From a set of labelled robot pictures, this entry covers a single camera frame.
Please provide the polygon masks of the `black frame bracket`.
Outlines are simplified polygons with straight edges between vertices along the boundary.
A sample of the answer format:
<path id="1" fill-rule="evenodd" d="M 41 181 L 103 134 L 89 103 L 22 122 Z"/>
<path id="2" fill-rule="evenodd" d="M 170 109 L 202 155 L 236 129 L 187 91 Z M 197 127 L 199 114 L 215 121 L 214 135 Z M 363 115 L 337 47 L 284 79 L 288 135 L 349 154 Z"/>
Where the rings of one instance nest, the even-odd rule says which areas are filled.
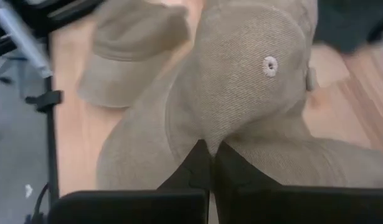
<path id="1" fill-rule="evenodd" d="M 60 90 L 47 91 L 40 96 L 27 96 L 25 102 L 34 105 L 37 112 L 46 113 L 55 105 L 61 104 L 62 95 L 63 92 Z"/>

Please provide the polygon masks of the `khaki baseball cap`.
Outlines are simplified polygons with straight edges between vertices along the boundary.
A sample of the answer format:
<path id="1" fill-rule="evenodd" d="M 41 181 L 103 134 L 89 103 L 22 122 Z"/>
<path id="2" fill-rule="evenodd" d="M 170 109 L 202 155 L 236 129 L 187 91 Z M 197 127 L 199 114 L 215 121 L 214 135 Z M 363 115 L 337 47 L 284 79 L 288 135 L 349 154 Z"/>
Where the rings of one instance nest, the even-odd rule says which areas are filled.
<path id="1" fill-rule="evenodd" d="M 207 0 L 192 50 L 106 139 L 97 187 L 156 189 L 204 140 L 283 185 L 383 188 L 383 153 L 303 121 L 317 20 L 317 0 Z"/>
<path id="2" fill-rule="evenodd" d="M 78 83 L 88 103 L 126 108 L 189 40 L 187 9 L 146 0 L 106 0 L 95 11 L 92 49 Z"/>

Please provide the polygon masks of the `silver aluminium bar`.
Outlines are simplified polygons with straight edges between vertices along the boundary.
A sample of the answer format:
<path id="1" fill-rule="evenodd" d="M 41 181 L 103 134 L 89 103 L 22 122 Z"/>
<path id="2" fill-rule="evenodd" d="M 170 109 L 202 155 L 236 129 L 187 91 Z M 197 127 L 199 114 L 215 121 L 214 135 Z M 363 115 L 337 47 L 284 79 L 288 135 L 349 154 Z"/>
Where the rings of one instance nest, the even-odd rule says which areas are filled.
<path id="1" fill-rule="evenodd" d="M 19 14 L 3 0 L 0 0 L 0 26 L 42 78 L 49 78 L 54 74 L 45 52 L 37 45 L 37 40 L 31 34 L 28 26 L 25 25 Z"/>

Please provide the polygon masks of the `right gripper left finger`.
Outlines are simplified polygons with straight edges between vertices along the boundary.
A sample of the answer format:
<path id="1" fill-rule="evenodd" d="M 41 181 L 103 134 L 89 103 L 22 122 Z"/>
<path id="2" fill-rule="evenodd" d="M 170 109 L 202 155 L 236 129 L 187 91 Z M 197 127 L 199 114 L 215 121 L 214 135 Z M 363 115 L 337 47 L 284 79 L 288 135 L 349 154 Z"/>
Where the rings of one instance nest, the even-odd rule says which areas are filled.
<path id="1" fill-rule="evenodd" d="M 49 224 L 207 224 L 210 154 L 196 142 L 156 190 L 79 191 L 51 208 Z"/>

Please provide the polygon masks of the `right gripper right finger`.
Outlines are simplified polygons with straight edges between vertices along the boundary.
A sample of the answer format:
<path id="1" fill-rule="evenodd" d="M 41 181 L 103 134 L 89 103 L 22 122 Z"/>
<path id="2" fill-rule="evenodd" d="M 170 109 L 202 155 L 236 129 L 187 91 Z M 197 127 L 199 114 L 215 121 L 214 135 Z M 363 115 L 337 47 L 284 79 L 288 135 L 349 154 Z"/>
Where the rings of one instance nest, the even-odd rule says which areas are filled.
<path id="1" fill-rule="evenodd" d="M 219 224 L 383 224 L 383 189 L 282 185 L 224 142 L 213 171 Z"/>

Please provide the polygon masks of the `black aluminium table frame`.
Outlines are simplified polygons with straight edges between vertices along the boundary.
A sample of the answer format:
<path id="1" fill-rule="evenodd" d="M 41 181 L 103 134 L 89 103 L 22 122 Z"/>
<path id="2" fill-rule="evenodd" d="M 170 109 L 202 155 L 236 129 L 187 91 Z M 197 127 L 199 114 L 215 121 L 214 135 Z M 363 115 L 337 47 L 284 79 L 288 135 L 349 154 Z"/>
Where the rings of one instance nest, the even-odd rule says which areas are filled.
<path id="1" fill-rule="evenodd" d="M 52 41 L 51 34 L 53 31 L 61 29 L 64 26 L 91 14 L 95 8 L 105 0 L 3 1 L 8 3 L 19 14 L 25 25 L 28 26 L 31 34 L 36 38 L 37 45 L 42 51 L 45 52 L 47 60 L 50 62 L 50 43 Z M 0 56 L 13 50 L 19 49 L 16 47 L 9 35 L 0 26 Z M 45 84 L 45 92 L 54 91 L 53 76 L 42 79 L 44 80 Z M 49 200 L 51 202 L 57 200 L 59 197 L 54 108 L 55 107 L 45 113 L 47 116 L 48 186 L 50 193 Z"/>

